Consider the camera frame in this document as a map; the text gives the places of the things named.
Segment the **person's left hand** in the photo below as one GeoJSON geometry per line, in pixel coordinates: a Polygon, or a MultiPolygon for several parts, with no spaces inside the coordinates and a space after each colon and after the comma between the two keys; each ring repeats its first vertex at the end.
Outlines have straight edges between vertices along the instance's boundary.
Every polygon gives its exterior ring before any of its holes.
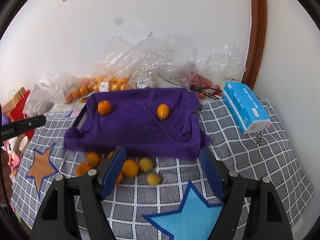
{"type": "Polygon", "coordinates": [[[1,203],[5,203],[5,194],[7,195],[8,200],[12,197],[12,180],[10,178],[11,167],[9,166],[9,155],[6,151],[1,148],[1,162],[2,162],[2,172],[3,172],[3,181],[5,191],[1,189],[1,203]]]}

